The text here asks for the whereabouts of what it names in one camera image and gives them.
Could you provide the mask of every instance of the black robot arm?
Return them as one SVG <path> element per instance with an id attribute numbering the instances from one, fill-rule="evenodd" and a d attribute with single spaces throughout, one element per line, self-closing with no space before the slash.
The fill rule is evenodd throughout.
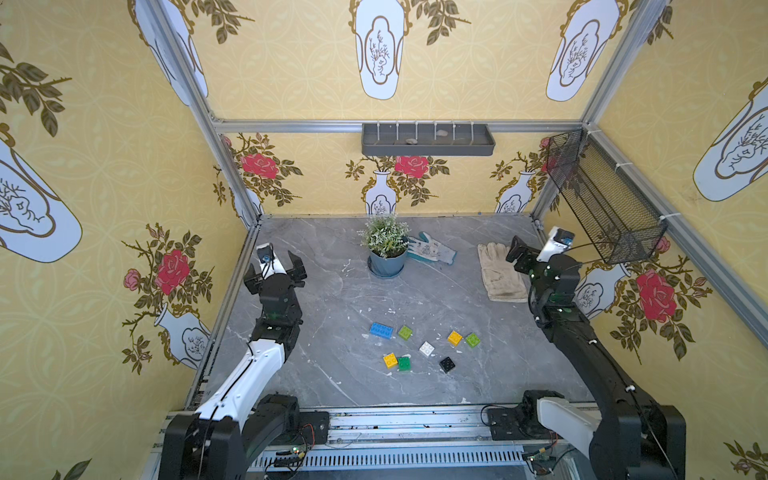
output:
<path id="1" fill-rule="evenodd" d="M 515 238 L 507 261 L 531 279 L 528 305 L 547 339 L 568 358 L 592 393 L 601 422 L 589 446 L 599 480 L 684 480 L 685 419 L 660 406 L 616 363 L 576 307 L 581 263 L 564 254 L 538 262 L 539 251 Z"/>

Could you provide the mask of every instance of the metal rail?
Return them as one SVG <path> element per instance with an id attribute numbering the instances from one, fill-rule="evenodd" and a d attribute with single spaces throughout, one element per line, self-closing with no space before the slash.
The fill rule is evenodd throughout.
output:
<path id="1" fill-rule="evenodd" d="M 362 133 L 362 124 L 413 124 L 415 122 L 469 123 L 469 120 L 213 120 L 218 134 L 259 132 L 261 134 L 349 134 Z M 472 120 L 487 124 L 493 133 L 561 133 L 580 128 L 580 120 Z"/>

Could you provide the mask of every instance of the zip tie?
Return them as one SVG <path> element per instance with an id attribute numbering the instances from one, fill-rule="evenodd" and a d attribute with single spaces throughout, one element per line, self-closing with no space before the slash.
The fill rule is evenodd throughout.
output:
<path id="1" fill-rule="evenodd" d="M 661 223 L 662 220 L 666 220 L 669 217 L 677 217 L 678 215 L 681 215 L 681 213 L 676 212 L 675 214 L 659 215 L 659 223 Z"/>

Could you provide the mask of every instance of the white lego brick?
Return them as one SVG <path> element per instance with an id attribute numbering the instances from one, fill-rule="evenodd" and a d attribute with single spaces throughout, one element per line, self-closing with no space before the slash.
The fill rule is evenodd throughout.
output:
<path id="1" fill-rule="evenodd" d="M 432 345 L 429 345 L 429 342 L 424 342 L 424 345 L 422 345 L 419 348 L 419 351 L 424 354 L 424 356 L 430 356 L 432 352 L 435 351 L 435 347 Z"/>

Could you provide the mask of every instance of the beige glove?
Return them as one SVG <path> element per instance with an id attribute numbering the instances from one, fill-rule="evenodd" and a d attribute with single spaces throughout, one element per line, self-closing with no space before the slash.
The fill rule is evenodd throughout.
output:
<path id="1" fill-rule="evenodd" d="M 516 272 L 507 258 L 509 247 L 503 243 L 478 245 L 482 282 L 488 298 L 495 302 L 527 302 L 528 288 L 523 274 Z"/>

